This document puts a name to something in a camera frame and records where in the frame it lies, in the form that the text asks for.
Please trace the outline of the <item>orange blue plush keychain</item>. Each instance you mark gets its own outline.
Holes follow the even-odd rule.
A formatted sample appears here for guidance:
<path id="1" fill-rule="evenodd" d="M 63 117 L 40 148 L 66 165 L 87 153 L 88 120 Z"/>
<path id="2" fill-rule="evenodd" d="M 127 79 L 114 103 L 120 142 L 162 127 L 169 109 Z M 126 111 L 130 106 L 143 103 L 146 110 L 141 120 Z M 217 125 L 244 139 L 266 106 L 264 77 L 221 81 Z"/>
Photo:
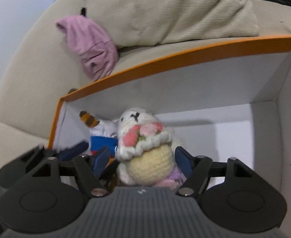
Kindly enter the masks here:
<path id="1" fill-rule="evenodd" d="M 111 120 L 98 120 L 87 111 L 81 111 L 79 117 L 90 133 L 91 154 L 96 155 L 104 146 L 109 148 L 110 153 L 105 157 L 107 167 L 114 161 L 118 145 L 117 123 Z"/>

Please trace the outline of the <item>crocheted white bunny doll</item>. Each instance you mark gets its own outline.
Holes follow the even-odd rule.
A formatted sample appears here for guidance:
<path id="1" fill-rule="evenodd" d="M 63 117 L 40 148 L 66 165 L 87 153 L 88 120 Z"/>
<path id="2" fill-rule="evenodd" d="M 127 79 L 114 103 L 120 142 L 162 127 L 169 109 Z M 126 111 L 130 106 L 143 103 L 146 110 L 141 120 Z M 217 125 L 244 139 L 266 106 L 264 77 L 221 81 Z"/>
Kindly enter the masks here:
<path id="1" fill-rule="evenodd" d="M 175 150 L 184 143 L 143 108 L 130 108 L 118 121 L 117 175 L 127 186 L 179 188 L 186 177 L 177 166 Z"/>

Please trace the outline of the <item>orange cardboard storage box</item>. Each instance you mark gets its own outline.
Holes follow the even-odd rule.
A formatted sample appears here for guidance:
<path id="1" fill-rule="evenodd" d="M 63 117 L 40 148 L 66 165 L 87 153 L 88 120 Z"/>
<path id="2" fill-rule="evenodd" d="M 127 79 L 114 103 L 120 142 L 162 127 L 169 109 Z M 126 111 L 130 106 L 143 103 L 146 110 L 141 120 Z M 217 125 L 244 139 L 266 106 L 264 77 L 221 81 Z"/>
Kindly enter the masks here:
<path id="1" fill-rule="evenodd" d="M 291 197 L 291 36 L 189 49 L 116 73 L 59 100 L 50 147 L 88 137 L 80 110 L 154 113 L 195 155 L 234 156 Z"/>

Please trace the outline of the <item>beige fabric sofa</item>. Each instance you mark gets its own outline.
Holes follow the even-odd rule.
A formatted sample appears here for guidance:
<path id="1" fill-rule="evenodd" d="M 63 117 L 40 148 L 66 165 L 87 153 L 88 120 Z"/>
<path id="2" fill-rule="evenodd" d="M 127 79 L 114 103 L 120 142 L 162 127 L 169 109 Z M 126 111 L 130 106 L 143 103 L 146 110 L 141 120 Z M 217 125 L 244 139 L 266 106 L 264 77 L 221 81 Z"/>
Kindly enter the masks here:
<path id="1" fill-rule="evenodd" d="M 291 7 L 251 0 L 260 36 L 291 35 Z M 90 80 L 67 51 L 55 22 L 80 13 L 85 0 L 56 0 L 24 36 L 0 82 L 0 168 L 27 150 L 46 144 L 57 102 Z M 154 47 L 128 47 L 113 73 L 132 66 L 231 38 L 194 40 Z"/>

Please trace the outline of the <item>pink crumpled garment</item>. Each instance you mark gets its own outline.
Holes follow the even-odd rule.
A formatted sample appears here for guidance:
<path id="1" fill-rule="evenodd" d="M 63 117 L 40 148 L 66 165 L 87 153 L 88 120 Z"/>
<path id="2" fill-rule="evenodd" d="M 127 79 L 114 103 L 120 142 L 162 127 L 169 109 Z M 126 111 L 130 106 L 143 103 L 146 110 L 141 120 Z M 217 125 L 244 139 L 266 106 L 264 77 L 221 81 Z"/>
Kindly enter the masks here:
<path id="1" fill-rule="evenodd" d="M 66 46 L 79 58 L 89 79 L 94 82 L 111 74 L 119 54 L 104 28 L 83 15 L 61 18 L 56 27 L 65 35 Z"/>

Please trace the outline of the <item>beige sofa cushion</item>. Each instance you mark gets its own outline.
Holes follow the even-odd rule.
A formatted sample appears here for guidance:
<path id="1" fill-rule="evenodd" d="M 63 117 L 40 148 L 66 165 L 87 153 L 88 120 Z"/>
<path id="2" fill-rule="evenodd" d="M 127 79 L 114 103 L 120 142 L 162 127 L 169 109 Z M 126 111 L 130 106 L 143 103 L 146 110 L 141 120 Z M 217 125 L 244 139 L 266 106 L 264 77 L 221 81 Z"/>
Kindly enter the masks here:
<path id="1" fill-rule="evenodd" d="M 86 0 L 117 47 L 258 36 L 251 0 Z"/>

